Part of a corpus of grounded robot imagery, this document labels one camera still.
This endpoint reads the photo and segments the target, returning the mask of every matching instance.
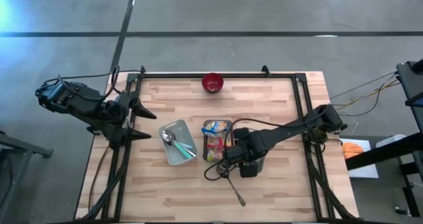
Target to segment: spoon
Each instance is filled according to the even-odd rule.
[[[184,154],[186,158],[191,158],[196,156],[196,154],[194,154],[192,151],[190,151],[189,149],[185,147],[188,145],[177,142],[174,137],[174,134],[171,131],[169,130],[162,131],[161,137],[168,145],[174,145],[176,148],[178,148],[178,150],[182,154]]]

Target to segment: butcher block tabletop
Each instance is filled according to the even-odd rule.
[[[313,108],[329,103],[322,72],[305,72]],[[125,73],[119,75],[118,90],[126,86]],[[301,83],[300,93],[305,109]],[[151,139],[132,142],[120,221],[126,222],[265,222],[315,221],[309,175],[301,136],[278,143],[267,154],[264,168],[257,177],[241,178],[239,170],[230,179],[247,205],[241,206],[228,181],[212,182],[204,171],[213,163],[203,160],[205,120],[255,118],[286,124],[298,119],[291,79],[225,78],[219,93],[206,93],[201,79],[142,79],[140,99],[156,120],[136,118],[135,129],[148,133]],[[198,156],[179,167],[167,162],[159,127],[183,119],[194,138]],[[235,128],[270,128],[254,122],[239,122]],[[75,218],[88,212],[89,192],[93,178],[108,142],[96,136]],[[106,187],[112,157],[109,149],[95,183],[91,206]],[[329,185],[347,210],[358,216],[348,171],[338,141],[326,143],[323,153]],[[215,169],[209,176],[217,175]],[[112,195],[109,215],[113,215],[116,192]],[[319,188],[324,216],[325,199]]]

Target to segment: concrete floor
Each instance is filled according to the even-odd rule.
[[[0,0],[0,31],[120,31],[128,0]],[[136,0],[129,31],[409,31],[423,26],[423,0]],[[127,38],[122,69],[148,71],[324,71],[333,96],[422,59],[423,37],[353,38]],[[93,137],[86,125],[38,106],[34,90],[61,75],[109,70],[117,38],[0,38],[0,130],[42,147],[34,157],[11,223],[71,220]],[[106,78],[81,79],[100,91]],[[378,83],[334,99],[342,103]],[[349,110],[371,108],[374,98]],[[381,94],[376,109],[344,134],[405,135],[417,131],[401,87]],[[368,192],[356,193],[360,210]],[[366,219],[391,215],[360,212]]]

